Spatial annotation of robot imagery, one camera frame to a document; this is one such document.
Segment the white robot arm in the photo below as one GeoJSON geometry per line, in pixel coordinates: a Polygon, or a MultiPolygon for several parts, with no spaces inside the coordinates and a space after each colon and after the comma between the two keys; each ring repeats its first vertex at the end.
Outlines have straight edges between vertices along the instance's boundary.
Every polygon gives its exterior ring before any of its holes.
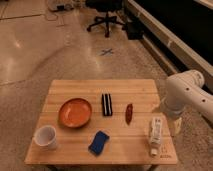
{"type": "Polygon", "coordinates": [[[166,95],[160,104],[162,112],[178,119],[184,107],[190,105],[213,123],[213,95],[202,89],[204,83],[204,76],[198,70],[169,76],[166,79],[166,95]]]}

